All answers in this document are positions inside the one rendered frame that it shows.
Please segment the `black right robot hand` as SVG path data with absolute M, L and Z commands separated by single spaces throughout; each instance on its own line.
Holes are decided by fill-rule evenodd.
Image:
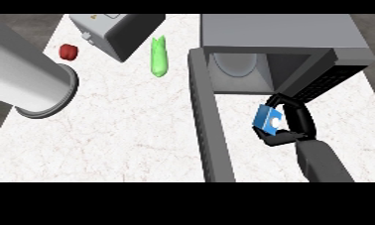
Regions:
M 273 147 L 296 141 L 308 141 L 316 137 L 316 128 L 304 103 L 283 94 L 274 94 L 264 105 L 273 107 L 285 115 L 288 129 L 277 129 L 274 135 L 252 126 L 258 138 Z

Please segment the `blue milk carton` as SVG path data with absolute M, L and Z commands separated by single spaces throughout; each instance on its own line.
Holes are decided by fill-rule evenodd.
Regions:
M 273 107 L 261 104 L 252 125 L 270 135 L 274 135 L 282 121 L 282 113 Z

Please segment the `grey microwave door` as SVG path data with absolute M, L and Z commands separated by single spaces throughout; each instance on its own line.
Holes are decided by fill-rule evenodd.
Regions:
M 233 167 L 202 49 L 192 49 L 189 51 L 187 68 L 203 178 L 206 182 L 234 182 Z

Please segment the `grey microwave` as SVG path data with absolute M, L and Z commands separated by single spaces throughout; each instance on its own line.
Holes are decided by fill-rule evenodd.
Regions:
M 203 14 L 203 49 L 217 94 L 311 101 L 375 63 L 347 14 Z

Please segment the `green vegetable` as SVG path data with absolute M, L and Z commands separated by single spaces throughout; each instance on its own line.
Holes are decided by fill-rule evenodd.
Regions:
M 156 77 L 165 75 L 168 70 L 168 56 L 165 49 L 165 37 L 152 39 L 150 44 L 150 72 Z

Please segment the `white toaster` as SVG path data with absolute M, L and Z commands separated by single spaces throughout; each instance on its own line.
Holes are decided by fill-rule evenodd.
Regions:
M 164 14 L 70 14 L 82 39 L 125 62 L 165 20 Z

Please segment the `red pepper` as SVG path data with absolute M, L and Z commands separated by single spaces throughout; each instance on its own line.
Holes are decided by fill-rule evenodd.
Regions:
M 65 60 L 73 60 L 78 56 L 78 48 L 69 44 L 60 45 L 59 56 Z

